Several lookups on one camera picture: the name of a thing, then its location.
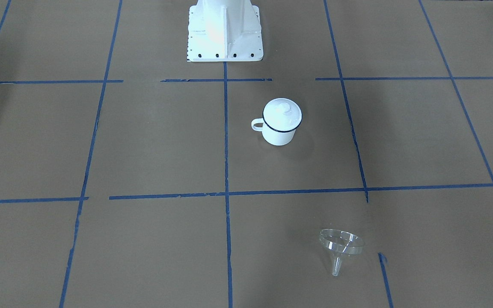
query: black rim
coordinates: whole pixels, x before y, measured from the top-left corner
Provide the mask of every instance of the black rim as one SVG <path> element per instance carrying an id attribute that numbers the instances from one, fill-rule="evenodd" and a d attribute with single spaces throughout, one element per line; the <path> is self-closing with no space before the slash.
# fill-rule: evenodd
<path id="1" fill-rule="evenodd" d="M 300 122 L 298 123 L 298 125 L 296 125 L 296 127 L 291 129 L 291 130 L 278 130 L 278 129 L 274 129 L 273 127 L 271 127 L 271 125 L 267 124 L 266 118 L 264 117 L 264 115 L 262 115 L 262 119 L 264 120 L 264 123 L 266 123 L 267 127 L 269 127 L 270 129 L 272 129 L 278 133 L 289 133 L 290 131 L 293 131 L 296 128 L 298 128 L 298 126 L 300 126 L 300 124 L 302 124 L 302 119 L 301 119 Z"/>

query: clear plastic funnel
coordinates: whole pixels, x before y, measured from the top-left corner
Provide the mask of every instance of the clear plastic funnel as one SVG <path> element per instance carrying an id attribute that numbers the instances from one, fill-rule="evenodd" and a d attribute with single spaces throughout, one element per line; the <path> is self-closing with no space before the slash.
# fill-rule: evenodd
<path id="1" fill-rule="evenodd" d="M 362 247 L 364 241 L 362 238 L 335 229 L 323 229 L 319 234 L 319 242 L 328 250 L 331 251 L 333 256 L 332 275 L 338 275 L 340 267 L 342 266 L 343 255 L 357 255 L 362 253 Z"/>

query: white enamel mug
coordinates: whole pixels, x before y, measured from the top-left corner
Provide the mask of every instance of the white enamel mug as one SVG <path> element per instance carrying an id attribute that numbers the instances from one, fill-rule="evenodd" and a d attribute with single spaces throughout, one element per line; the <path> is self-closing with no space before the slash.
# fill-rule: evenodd
<path id="1" fill-rule="evenodd" d="M 250 125 L 255 131 L 261 131 L 270 144 L 285 145 L 292 140 L 301 122 L 300 107 L 289 99 L 278 98 L 267 103 L 262 118 L 252 120 Z"/>

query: white container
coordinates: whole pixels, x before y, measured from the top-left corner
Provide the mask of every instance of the white container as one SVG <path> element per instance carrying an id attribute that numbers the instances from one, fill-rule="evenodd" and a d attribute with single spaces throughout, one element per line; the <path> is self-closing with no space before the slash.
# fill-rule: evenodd
<path id="1" fill-rule="evenodd" d="M 252 129 L 261 131 L 264 139 L 272 145 L 285 145 L 290 142 L 296 128 L 302 122 L 300 107 L 286 98 L 271 100 L 266 104 L 262 116 L 252 121 Z"/>

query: mug lid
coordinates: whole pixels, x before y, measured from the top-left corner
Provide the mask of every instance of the mug lid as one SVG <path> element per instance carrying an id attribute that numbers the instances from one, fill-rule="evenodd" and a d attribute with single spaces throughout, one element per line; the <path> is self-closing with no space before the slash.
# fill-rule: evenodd
<path id="1" fill-rule="evenodd" d="M 295 130 L 302 122 L 302 111 L 286 98 L 271 100 L 264 108 L 264 121 L 272 130 L 286 133 Z"/>

